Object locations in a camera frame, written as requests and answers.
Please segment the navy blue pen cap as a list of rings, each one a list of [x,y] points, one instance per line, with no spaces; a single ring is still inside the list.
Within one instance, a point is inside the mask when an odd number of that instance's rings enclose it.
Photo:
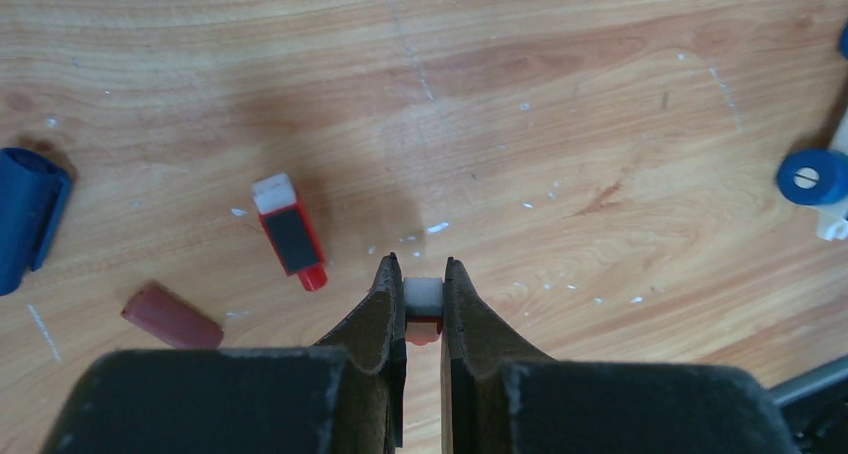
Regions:
[[[28,149],[1,150],[1,294],[39,270],[72,190],[66,170]]]

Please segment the brown marker cap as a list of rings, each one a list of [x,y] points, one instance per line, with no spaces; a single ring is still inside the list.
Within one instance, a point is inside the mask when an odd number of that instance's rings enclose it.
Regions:
[[[217,349],[221,326],[159,284],[149,284],[124,305],[121,317],[177,349]]]

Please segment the dark red marker cap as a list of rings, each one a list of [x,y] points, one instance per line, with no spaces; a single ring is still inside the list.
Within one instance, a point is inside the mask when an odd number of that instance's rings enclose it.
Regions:
[[[443,328],[443,281],[441,278],[407,277],[405,339],[417,346],[437,342]]]

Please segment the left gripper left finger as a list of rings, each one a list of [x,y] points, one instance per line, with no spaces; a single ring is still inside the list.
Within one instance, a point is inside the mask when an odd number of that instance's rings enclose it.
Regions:
[[[363,300],[316,342],[345,355],[328,400],[330,453],[393,453],[403,445],[405,299],[397,256],[384,256]]]

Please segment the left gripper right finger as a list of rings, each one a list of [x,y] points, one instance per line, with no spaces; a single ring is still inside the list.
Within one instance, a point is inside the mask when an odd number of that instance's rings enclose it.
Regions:
[[[480,297],[453,257],[446,264],[442,321],[442,451],[511,453],[511,384],[503,366],[553,358]]]

